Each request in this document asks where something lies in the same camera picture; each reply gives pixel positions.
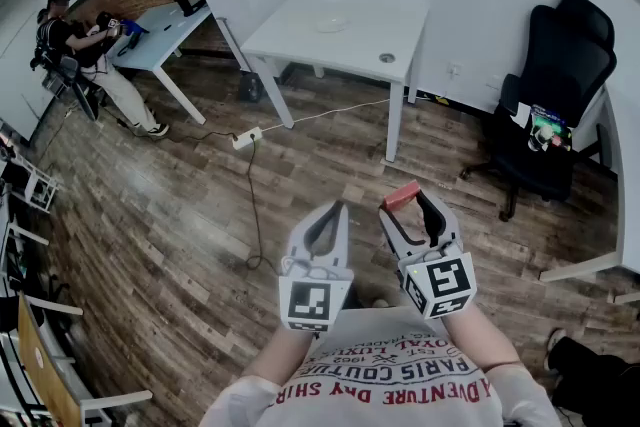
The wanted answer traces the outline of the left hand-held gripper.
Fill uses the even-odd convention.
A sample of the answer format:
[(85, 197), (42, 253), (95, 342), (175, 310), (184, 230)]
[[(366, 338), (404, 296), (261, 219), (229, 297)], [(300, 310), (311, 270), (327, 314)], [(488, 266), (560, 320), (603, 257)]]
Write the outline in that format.
[[(352, 270), (338, 267), (347, 265), (348, 236), (349, 212), (342, 201), (314, 209), (291, 231), (291, 257), (282, 260), (279, 276), (280, 318), (286, 328), (320, 333), (333, 326), (354, 280)], [(316, 251), (313, 245), (319, 238)]]

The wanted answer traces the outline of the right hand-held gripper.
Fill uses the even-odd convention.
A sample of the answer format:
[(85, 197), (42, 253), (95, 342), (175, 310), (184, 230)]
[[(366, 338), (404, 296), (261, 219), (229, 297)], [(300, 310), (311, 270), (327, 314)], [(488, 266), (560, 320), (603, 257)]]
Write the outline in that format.
[(435, 194), (420, 191), (428, 241), (411, 239), (386, 207), (379, 218), (391, 251), (399, 261), (401, 288), (424, 319), (436, 319), (464, 310), (476, 295), (471, 254), (460, 244), (459, 222), (453, 211)]

